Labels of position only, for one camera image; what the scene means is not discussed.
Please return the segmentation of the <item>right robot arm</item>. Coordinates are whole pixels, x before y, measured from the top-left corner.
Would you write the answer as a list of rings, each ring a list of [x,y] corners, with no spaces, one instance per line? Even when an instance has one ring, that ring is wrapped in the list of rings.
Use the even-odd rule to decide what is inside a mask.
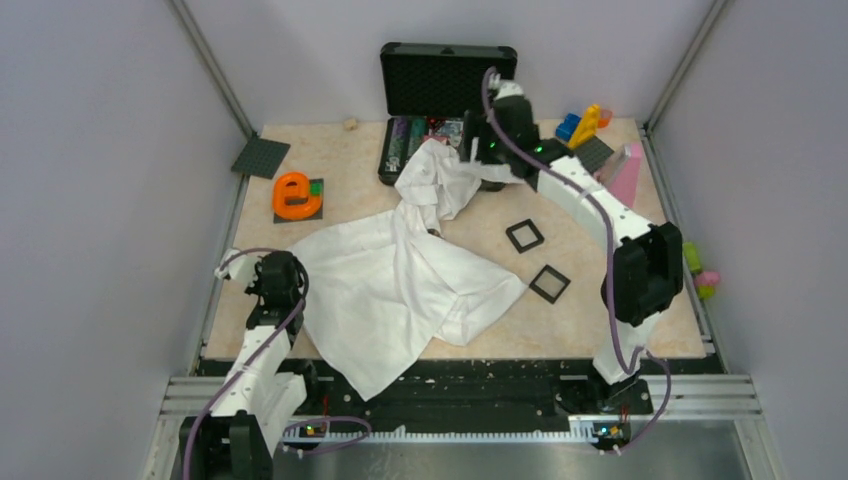
[[[648,338],[683,290],[683,240],[622,203],[555,138],[541,137],[523,89],[495,69],[484,73],[481,112],[463,120],[460,159],[489,181],[525,183],[563,209],[605,252],[601,298],[609,341],[594,355],[599,375],[586,385],[589,404],[612,412],[627,397],[624,381],[640,369]]]

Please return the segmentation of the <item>white shirt garment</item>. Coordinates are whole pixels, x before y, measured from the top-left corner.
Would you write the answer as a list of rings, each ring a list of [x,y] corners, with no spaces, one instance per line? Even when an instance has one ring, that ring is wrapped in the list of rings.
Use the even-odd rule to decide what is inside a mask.
[[[431,340],[469,344],[525,293],[516,274],[441,235],[486,181],[513,175],[429,140],[396,180],[395,208],[292,246],[310,282],[306,333],[361,398],[384,391]]]

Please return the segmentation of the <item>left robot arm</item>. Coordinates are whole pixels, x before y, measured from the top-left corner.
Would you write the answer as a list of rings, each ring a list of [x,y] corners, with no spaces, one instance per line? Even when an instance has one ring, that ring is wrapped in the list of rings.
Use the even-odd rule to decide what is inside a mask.
[[[215,274],[256,298],[239,354],[221,387],[180,428],[183,479],[269,479],[294,412],[319,404],[320,386],[280,372],[303,322],[309,277],[289,251],[230,249]]]

